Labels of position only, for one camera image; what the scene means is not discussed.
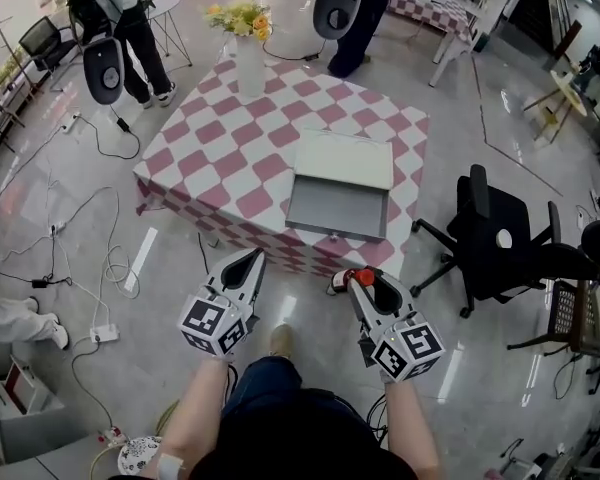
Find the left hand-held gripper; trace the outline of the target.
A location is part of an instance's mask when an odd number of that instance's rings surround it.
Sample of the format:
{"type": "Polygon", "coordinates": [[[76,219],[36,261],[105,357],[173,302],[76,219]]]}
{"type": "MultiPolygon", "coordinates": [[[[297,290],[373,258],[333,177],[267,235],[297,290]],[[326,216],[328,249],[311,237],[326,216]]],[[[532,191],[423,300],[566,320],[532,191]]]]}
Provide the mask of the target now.
{"type": "Polygon", "coordinates": [[[214,357],[232,357],[236,347],[252,332],[254,312],[266,268],[262,248],[241,249],[221,259],[206,283],[190,295],[180,314],[178,329],[196,349],[214,357]],[[214,289],[241,289],[234,302],[214,289]]]}

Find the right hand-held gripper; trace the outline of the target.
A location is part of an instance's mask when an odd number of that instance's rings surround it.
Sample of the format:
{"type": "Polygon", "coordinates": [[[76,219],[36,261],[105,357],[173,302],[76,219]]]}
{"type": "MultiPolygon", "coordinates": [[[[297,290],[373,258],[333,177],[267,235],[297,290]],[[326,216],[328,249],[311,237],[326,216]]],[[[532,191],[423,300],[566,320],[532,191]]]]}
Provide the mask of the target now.
{"type": "Polygon", "coordinates": [[[374,270],[374,276],[374,302],[359,281],[348,282],[356,318],[363,323],[358,343],[365,365],[377,366],[383,382],[402,382],[427,373],[446,352],[437,331],[420,312],[412,311],[411,293],[398,279],[380,269],[374,270]],[[375,307],[382,315],[407,313],[373,326],[375,307]]]}

